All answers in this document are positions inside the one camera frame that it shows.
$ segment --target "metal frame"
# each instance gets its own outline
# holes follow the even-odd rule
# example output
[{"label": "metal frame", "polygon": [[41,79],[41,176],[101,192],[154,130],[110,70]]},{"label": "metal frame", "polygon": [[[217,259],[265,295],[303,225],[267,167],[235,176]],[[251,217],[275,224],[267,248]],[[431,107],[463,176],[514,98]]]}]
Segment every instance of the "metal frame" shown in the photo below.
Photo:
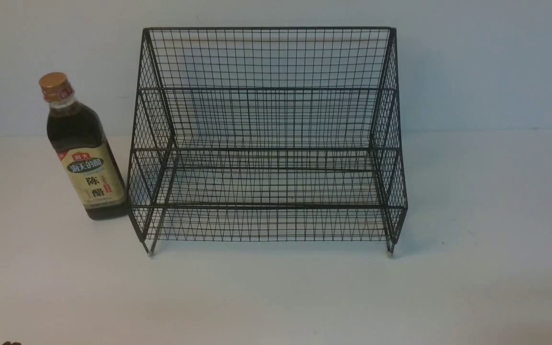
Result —
[{"label": "metal frame", "polygon": [[149,255],[164,239],[392,255],[408,209],[396,29],[144,29],[127,204]]}]

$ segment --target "bottle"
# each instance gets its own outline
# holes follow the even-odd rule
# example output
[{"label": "bottle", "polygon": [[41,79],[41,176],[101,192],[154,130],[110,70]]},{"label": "bottle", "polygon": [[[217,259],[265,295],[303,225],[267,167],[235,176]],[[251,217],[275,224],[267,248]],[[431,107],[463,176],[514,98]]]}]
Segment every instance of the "bottle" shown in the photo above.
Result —
[{"label": "bottle", "polygon": [[76,100],[61,72],[43,76],[39,84],[50,106],[48,139],[86,213],[94,220],[124,216],[125,184],[96,112]]}]

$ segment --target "table surface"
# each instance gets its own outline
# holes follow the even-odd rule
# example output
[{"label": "table surface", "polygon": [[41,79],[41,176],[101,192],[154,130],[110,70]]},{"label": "table surface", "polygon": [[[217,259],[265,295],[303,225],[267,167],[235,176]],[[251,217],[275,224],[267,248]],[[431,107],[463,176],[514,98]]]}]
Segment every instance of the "table surface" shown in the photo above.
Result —
[{"label": "table surface", "polygon": [[[129,138],[110,138],[127,165]],[[407,133],[383,242],[160,242],[0,138],[0,344],[552,344],[552,131]]]}]

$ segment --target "red logo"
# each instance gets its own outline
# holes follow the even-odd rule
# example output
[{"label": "red logo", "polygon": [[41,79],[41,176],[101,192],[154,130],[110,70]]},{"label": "red logo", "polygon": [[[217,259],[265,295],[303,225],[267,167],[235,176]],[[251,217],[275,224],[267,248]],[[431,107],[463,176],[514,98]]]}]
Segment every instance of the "red logo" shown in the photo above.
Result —
[{"label": "red logo", "polygon": [[74,94],[74,89],[71,86],[68,86],[63,90],[59,91],[59,98],[61,98],[61,100],[63,101],[67,97],[70,97],[72,94]]},{"label": "red logo", "polygon": [[57,153],[57,155],[59,156],[59,161],[62,161],[63,159],[65,159],[65,156],[68,155],[68,152],[69,151]]},{"label": "red logo", "polygon": [[74,153],[72,158],[74,159],[74,161],[89,160],[91,159],[91,155],[86,152],[76,152]]}]

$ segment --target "gold bottle cap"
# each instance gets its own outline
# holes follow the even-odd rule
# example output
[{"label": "gold bottle cap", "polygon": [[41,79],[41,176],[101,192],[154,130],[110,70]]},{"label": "gold bottle cap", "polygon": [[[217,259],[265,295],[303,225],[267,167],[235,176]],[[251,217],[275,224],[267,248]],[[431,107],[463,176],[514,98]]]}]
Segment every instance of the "gold bottle cap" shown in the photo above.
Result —
[{"label": "gold bottle cap", "polygon": [[40,78],[40,87],[46,102],[60,102],[74,95],[68,77],[62,72],[52,72]]}]

